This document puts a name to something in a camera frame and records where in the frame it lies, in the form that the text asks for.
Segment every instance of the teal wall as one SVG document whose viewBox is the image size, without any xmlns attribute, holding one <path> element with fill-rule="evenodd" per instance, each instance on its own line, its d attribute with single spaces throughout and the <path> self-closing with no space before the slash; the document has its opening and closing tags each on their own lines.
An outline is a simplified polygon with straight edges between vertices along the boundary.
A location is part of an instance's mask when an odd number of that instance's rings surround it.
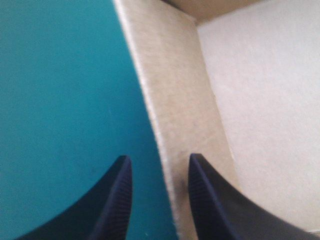
<svg viewBox="0 0 320 240">
<path fill-rule="evenodd" d="M 133 160 L 128 240 L 177 239 L 154 136 L 110 0 L 0 3 L 0 239 Z"/>
</svg>

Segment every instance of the black curved tip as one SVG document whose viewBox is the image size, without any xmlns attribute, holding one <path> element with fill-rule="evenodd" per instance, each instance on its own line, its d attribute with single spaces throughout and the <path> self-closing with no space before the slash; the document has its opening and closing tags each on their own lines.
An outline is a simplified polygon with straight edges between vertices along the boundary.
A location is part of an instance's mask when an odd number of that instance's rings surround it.
<svg viewBox="0 0 320 240">
<path fill-rule="evenodd" d="M 17 240 L 124 240 L 131 205 L 131 160 L 120 156 L 76 203 Z"/>
<path fill-rule="evenodd" d="M 319 240 L 250 201 L 201 154 L 190 156 L 188 189 L 199 240 Z"/>
</svg>

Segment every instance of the white surface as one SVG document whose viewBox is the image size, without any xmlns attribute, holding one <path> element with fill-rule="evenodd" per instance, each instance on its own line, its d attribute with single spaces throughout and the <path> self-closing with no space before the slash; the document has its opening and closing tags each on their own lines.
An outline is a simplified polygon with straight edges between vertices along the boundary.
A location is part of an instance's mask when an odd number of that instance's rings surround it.
<svg viewBox="0 0 320 240">
<path fill-rule="evenodd" d="M 320 229 L 320 1 L 272 0 L 198 27 L 240 187 Z"/>
</svg>

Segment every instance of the ribbed texture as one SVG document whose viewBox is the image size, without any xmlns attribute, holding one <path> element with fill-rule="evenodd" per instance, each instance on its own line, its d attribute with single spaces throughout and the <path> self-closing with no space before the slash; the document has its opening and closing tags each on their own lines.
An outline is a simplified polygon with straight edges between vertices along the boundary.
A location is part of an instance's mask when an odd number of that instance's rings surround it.
<svg viewBox="0 0 320 240">
<path fill-rule="evenodd" d="M 132 169 L 129 161 L 123 165 L 89 240 L 126 239 L 132 205 Z"/>
<path fill-rule="evenodd" d="M 199 163 L 190 160 L 189 198 L 193 220 L 200 240 L 233 240 L 224 220 L 217 211 L 218 206 L 209 193 L 208 183 L 201 175 Z"/>
</svg>

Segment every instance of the cardboard box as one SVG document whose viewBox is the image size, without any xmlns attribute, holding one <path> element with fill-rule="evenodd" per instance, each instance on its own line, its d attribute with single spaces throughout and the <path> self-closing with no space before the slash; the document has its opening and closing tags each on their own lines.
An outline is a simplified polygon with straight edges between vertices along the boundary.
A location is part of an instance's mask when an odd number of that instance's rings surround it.
<svg viewBox="0 0 320 240">
<path fill-rule="evenodd" d="M 202 153 L 276 216 L 320 230 L 320 1 L 114 0 L 181 239 Z"/>
</svg>

